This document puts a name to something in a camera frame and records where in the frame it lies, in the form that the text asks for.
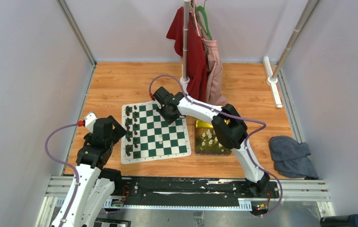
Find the green white chess board mat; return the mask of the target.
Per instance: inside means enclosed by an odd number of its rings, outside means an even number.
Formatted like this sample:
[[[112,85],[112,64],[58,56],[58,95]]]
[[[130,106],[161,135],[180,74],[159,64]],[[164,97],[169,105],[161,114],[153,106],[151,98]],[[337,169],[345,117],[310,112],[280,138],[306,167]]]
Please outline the green white chess board mat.
[[[124,165],[187,157],[192,154],[184,117],[168,124],[157,112],[155,101],[122,106],[122,125],[127,134],[121,139]],[[159,135],[163,144],[159,144]]]

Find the white clothes rack pole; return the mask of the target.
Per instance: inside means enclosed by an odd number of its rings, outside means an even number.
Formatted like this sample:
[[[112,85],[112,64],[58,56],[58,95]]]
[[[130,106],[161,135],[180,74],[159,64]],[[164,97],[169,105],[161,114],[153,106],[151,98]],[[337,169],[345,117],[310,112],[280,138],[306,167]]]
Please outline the white clothes rack pole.
[[[183,60],[182,60],[182,77],[180,79],[183,87],[183,92],[188,94],[187,86],[190,78],[187,76],[187,35],[188,35],[188,23],[190,14],[190,0],[183,1]]]

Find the grey cloth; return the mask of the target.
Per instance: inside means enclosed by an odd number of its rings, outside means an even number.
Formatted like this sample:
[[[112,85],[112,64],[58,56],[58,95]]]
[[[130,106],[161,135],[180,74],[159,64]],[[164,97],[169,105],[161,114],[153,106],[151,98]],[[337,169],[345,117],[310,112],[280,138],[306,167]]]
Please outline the grey cloth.
[[[309,156],[307,143],[289,136],[275,136],[269,140],[274,169],[288,178],[319,178]]]

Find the yellow tray of white pieces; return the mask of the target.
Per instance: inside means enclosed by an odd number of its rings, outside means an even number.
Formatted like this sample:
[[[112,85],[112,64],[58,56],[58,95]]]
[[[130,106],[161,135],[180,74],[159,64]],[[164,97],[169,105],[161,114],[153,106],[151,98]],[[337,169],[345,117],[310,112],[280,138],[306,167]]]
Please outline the yellow tray of white pieces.
[[[199,156],[229,156],[232,153],[219,143],[212,125],[199,119],[195,120],[194,147]]]

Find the pink hanging garment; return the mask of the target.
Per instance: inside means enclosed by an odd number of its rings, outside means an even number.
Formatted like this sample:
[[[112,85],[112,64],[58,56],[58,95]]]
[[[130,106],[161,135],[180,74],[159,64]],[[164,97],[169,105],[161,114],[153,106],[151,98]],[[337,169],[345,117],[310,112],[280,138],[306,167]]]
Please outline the pink hanging garment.
[[[191,1],[192,22],[195,23],[194,28],[196,34],[201,38],[207,66],[207,82],[205,91],[205,102],[212,105],[224,106],[227,104],[227,98],[221,94],[223,81],[223,66],[218,52],[218,44],[216,40],[210,40],[204,33],[199,20],[195,14],[195,2]]]

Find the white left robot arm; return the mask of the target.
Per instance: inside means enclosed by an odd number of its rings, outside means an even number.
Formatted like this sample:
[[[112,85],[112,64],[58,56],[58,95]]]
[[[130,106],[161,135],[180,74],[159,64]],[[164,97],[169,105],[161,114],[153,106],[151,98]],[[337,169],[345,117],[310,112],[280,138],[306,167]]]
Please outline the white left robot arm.
[[[64,163],[74,176],[52,227],[92,227],[107,198],[123,190],[121,171],[104,166],[127,131],[113,116],[98,118],[93,112],[74,126],[84,126],[88,134],[77,153],[76,166]]]

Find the green clothes hanger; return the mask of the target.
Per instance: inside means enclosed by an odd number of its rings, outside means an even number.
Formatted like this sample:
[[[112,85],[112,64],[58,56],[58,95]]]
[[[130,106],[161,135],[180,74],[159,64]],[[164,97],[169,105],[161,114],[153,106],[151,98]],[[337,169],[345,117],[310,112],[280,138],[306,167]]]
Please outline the green clothes hanger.
[[[213,37],[209,30],[208,16],[207,16],[207,12],[205,9],[205,3],[206,3],[206,0],[204,1],[204,4],[202,6],[195,6],[195,14],[196,14],[196,17],[199,20],[199,24],[201,25],[206,36],[210,40],[213,40]]]

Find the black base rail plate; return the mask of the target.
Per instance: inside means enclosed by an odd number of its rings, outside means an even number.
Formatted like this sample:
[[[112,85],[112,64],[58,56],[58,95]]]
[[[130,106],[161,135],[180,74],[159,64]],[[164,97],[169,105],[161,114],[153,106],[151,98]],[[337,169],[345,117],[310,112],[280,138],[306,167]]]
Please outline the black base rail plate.
[[[234,207],[239,199],[265,203],[280,193],[273,181],[258,189],[245,179],[131,176],[124,177],[111,196],[125,199],[126,205]]]

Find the red hanging garment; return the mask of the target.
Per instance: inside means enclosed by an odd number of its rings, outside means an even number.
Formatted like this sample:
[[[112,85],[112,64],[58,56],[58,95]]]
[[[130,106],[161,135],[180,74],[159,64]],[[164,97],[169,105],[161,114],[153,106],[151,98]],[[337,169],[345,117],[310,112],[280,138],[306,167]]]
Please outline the red hanging garment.
[[[184,8],[180,7],[166,34],[167,39],[174,40],[174,50],[181,57],[183,56],[183,20]],[[191,19],[188,22],[186,62],[186,75],[190,78],[187,92],[194,99],[205,102],[207,85],[205,51],[201,37],[198,36]]]

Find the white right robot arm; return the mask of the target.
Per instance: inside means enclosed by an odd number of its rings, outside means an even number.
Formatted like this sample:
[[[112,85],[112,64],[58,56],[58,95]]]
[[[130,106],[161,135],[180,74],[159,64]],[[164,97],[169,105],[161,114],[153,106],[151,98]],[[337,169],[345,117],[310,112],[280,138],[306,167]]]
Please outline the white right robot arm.
[[[158,103],[157,112],[169,124],[181,116],[191,116],[211,124],[218,142],[231,150],[242,166],[246,191],[257,198],[267,192],[269,174],[263,171],[251,148],[246,119],[234,106],[210,105],[182,92],[174,95],[164,87],[158,88],[150,97]]]

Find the white rack foot right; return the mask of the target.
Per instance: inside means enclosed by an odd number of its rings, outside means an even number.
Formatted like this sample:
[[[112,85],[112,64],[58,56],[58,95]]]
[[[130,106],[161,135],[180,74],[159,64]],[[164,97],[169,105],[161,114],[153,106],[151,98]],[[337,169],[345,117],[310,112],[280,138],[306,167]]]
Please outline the white rack foot right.
[[[262,62],[267,76],[266,83],[270,87],[272,98],[274,101],[274,106],[276,108],[282,108],[283,104],[277,87],[278,79],[273,77],[273,71],[272,71],[271,63],[269,61],[269,57],[264,56]]]

